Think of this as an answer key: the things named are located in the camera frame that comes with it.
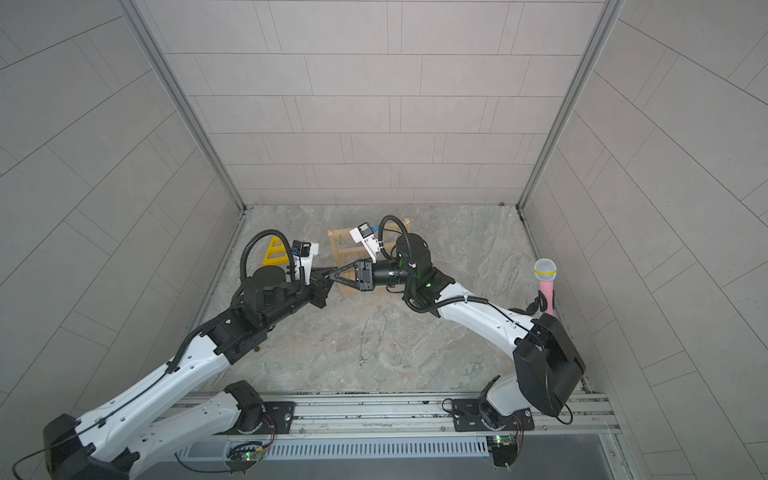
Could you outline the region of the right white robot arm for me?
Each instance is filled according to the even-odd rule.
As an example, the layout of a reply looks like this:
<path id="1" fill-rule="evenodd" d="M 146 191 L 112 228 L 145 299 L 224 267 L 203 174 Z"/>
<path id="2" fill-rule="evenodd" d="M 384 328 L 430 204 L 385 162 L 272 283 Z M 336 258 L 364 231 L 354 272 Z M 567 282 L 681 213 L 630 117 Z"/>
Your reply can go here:
<path id="1" fill-rule="evenodd" d="M 400 285 L 402 300 L 412 312 L 462 325 L 512 359 L 514 375 L 493 378 L 478 399 L 479 414 L 489 428 L 501 428 L 520 410 L 534 408 L 558 418 L 566 409 L 586 365 L 553 316 L 547 288 L 540 288 L 525 310 L 504 309 L 436 268 L 426 241 L 393 215 L 376 226 L 362 223 L 349 235 L 368 257 L 350 263 L 353 279 L 336 271 L 335 281 L 359 291 Z"/>

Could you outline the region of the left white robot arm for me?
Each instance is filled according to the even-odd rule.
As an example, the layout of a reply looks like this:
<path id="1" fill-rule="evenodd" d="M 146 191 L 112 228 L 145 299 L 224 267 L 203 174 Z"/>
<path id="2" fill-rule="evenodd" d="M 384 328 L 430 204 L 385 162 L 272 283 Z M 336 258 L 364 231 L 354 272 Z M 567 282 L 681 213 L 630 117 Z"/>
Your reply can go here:
<path id="1" fill-rule="evenodd" d="M 170 360 L 100 407 L 80 417 L 62 414 L 45 426 L 39 453 L 51 478 L 135 479 L 214 434 L 275 433 L 262 397 L 246 381 L 226 386 L 192 409 L 164 415 L 258 347 L 279 321 L 306 305 L 325 306 L 337 272 L 313 267 L 316 247 L 311 243 L 293 244 L 287 268 L 269 265 L 247 271 L 251 250 L 269 236 L 283 235 L 269 229 L 246 244 L 241 284 L 229 308 L 190 332 Z"/>

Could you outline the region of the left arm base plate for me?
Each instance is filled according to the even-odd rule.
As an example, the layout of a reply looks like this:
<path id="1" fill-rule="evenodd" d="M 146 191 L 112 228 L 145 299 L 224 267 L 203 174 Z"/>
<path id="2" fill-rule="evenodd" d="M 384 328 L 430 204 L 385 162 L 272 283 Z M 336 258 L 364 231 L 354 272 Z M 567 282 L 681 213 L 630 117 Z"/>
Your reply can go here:
<path id="1" fill-rule="evenodd" d="M 266 402 L 261 410 L 249 410 L 235 425 L 225 431 L 227 435 L 284 435 L 292 427 L 296 403 L 289 401 Z"/>

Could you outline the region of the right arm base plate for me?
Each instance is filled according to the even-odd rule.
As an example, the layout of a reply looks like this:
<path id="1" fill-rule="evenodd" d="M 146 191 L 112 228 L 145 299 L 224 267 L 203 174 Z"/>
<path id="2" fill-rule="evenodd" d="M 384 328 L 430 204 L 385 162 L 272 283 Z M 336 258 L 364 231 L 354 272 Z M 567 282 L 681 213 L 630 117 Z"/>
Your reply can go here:
<path id="1" fill-rule="evenodd" d="M 499 414 L 487 401 L 446 398 L 441 408 L 453 420 L 457 432 L 532 431 L 535 424 L 528 408 L 508 416 Z"/>

